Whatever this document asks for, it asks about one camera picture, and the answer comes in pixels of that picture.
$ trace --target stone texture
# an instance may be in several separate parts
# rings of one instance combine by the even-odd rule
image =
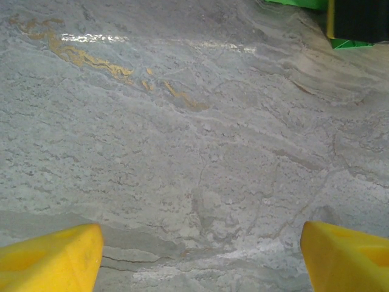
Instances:
[[[306,220],[389,237],[386,46],[253,0],[0,3],[0,245],[99,222],[95,291],[310,291]]]

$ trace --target marble floor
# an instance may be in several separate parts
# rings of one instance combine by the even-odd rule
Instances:
[[[0,2],[0,245],[98,222],[102,291],[311,291],[389,237],[389,49],[254,0]]]

